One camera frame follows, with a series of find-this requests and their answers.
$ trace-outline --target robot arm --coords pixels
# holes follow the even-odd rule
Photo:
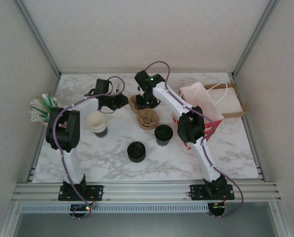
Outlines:
[[[84,96],[93,96],[98,94],[106,94],[109,89],[110,81],[98,79],[96,86],[91,89],[88,94]],[[84,103],[76,105],[73,110],[67,110],[58,120],[56,125],[56,137],[60,147],[64,152],[64,160],[69,171],[69,175],[74,184],[79,185],[85,183],[83,170],[80,167],[80,160],[77,152],[77,145],[80,141],[80,129],[86,127],[86,117],[94,111],[100,110],[106,106],[111,110],[116,110],[128,104],[126,96],[119,94],[116,96],[100,96],[98,98],[89,98]],[[63,108],[55,107],[52,109],[49,123],[46,131],[46,141],[50,143],[51,147],[57,150],[57,146],[53,139],[53,124],[58,114]],[[66,183],[70,183],[67,176],[65,176]]]
[[[202,172],[204,173],[204,182],[206,185],[206,191],[210,197],[216,197],[220,195],[221,191],[227,185],[227,181],[223,175],[217,172],[215,167],[215,162],[211,157],[209,149],[207,147],[207,142],[203,137],[205,136],[205,123],[204,118],[192,111],[186,109],[192,108],[194,111],[203,113],[199,106],[192,107],[185,101],[176,101],[172,95],[169,94],[169,87],[166,88],[165,80],[159,74],[149,76],[146,71],[141,71],[135,76],[139,87],[142,89],[143,94],[137,95],[137,108],[154,108],[158,106],[159,100],[165,103],[173,113],[179,118],[177,134],[183,142],[188,143],[192,148],[194,155],[197,157]],[[176,98],[179,96],[170,90]]]
[[[178,128],[178,135],[180,137],[182,137],[182,141],[183,142],[188,142],[188,145],[192,148],[194,155],[197,157],[200,166],[202,168],[202,172],[204,173],[204,178],[205,180],[212,182],[213,180],[217,180],[220,177],[220,174],[214,170],[210,164],[208,163],[202,145],[201,145],[201,140],[202,140],[202,136],[203,134],[201,134],[202,136],[200,138],[198,138],[195,143],[190,142],[190,138],[187,137],[187,134],[191,133],[192,131],[187,131],[187,127],[188,127],[188,121],[190,121],[190,117],[189,114],[191,114],[190,116],[197,116],[195,114],[193,114],[192,112],[189,112],[188,109],[185,108],[185,106],[191,108],[192,106],[188,103],[186,103],[185,101],[183,102],[184,105],[179,104],[176,100],[173,99],[173,97],[167,92],[166,88],[165,88],[165,83],[162,81],[160,83],[158,83],[156,85],[156,87],[153,88],[153,94],[154,96],[161,100],[163,103],[165,103],[166,105],[169,106],[169,108],[172,110],[172,112],[175,114],[175,116],[177,118],[180,118],[179,120],[179,127]],[[200,121],[202,124],[204,124],[204,120],[203,118],[200,119]],[[209,156],[209,159],[212,161],[213,165],[215,166],[215,163],[211,157],[210,151],[207,148],[207,142],[206,140],[203,141],[203,145],[206,146],[206,153]]]

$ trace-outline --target metal rail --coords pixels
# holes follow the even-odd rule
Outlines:
[[[294,230],[281,202],[269,202],[273,222],[279,237],[294,237]]]
[[[234,77],[230,73],[228,73],[228,76],[229,76],[229,80],[231,81],[231,83],[235,83],[237,85]],[[258,174],[259,174],[259,176],[262,176],[261,180],[270,181],[266,170],[263,169],[264,162],[260,158],[259,152],[257,151],[257,147],[255,145],[255,141],[254,141],[254,138],[253,138],[253,135],[252,135],[252,131],[251,131],[250,126],[249,126],[247,115],[244,115],[242,117],[242,123],[243,123],[245,131],[246,131],[247,139],[248,139],[248,142],[249,142],[249,145],[250,145],[250,148],[251,148],[251,152],[252,152],[254,162],[255,162],[256,167],[257,167]]]
[[[40,36],[39,31],[38,31],[37,27],[35,26],[32,18],[30,17],[29,12],[27,11],[24,3],[22,2],[22,0],[13,0],[13,3],[16,6],[16,8],[18,9],[18,12],[20,13],[20,15],[23,17],[23,20],[25,21],[28,29],[30,30],[36,44],[38,45],[38,47],[42,51],[47,63],[49,64],[49,66],[51,67],[51,69],[57,75],[57,77],[59,79],[61,76],[61,73],[60,73],[55,61],[53,60],[47,46],[45,45],[42,37]]]
[[[255,30],[253,31],[252,35],[250,36],[250,39],[241,54],[239,61],[237,62],[237,65],[234,69],[233,72],[233,77],[236,78],[238,75],[239,71],[245,64],[247,58],[249,57],[251,51],[253,50],[253,47],[255,46],[257,40],[259,39],[261,33],[263,32],[263,29],[265,28],[267,22],[269,21],[275,7],[279,3],[280,0],[270,0],[269,4],[267,5],[266,9],[264,10]]]
[[[275,182],[237,180],[243,191],[245,201],[279,201]],[[191,184],[204,184],[203,181],[167,181],[167,182],[90,182],[89,185],[104,185],[102,203],[176,203],[208,202],[192,201],[188,196]],[[11,203],[79,203],[58,201],[60,183],[52,184],[17,184]],[[241,199],[234,186],[235,200]]]
[[[54,87],[53,95],[55,95],[57,93],[57,90],[59,88],[60,80],[61,80],[61,76],[57,80],[56,86]],[[31,164],[30,171],[26,175],[26,183],[32,182],[32,180],[33,180],[35,169],[36,169],[38,159],[39,159],[39,155],[40,155],[40,151],[42,150],[42,143],[43,143],[43,140],[44,140],[44,136],[46,134],[46,130],[47,130],[47,128],[45,126],[43,126],[42,130],[41,130],[41,133],[40,133],[40,136],[39,136],[39,139],[38,139],[38,142],[37,142],[37,147],[36,147],[36,150],[35,150],[35,153],[34,153],[34,156],[33,156],[33,161],[32,161],[32,164]]]

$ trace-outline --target ventilation grille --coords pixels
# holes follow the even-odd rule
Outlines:
[[[21,213],[68,213],[69,204],[25,204]]]
[[[21,213],[71,213],[70,204],[25,204]],[[207,203],[98,204],[93,213],[192,213],[208,212]]]

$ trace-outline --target bag handle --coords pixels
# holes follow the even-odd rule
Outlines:
[[[223,98],[225,98],[225,96],[226,96],[226,94],[227,94],[227,91],[228,91],[228,85],[227,85],[227,83],[225,83],[225,82],[220,82],[220,83],[214,85],[212,88],[210,88],[210,89],[207,90],[207,93],[208,93],[211,89],[215,88],[216,86],[218,86],[218,85],[220,85],[220,84],[225,84],[225,85],[226,85],[226,92],[225,92],[224,96],[223,96],[220,100],[218,100],[218,101],[215,103],[214,107],[215,107],[216,104],[218,104]]]
[[[185,99],[187,99],[188,94],[187,94],[185,91],[183,91],[183,92],[180,93],[180,97],[181,97],[181,99],[183,99],[183,98],[182,98],[183,93],[186,95]]]

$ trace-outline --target bundle of straws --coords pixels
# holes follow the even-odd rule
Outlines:
[[[31,103],[31,110],[29,113],[32,115],[33,122],[48,122],[50,113],[53,107],[59,107],[59,103],[55,97],[50,97],[48,94],[42,94],[33,100]]]

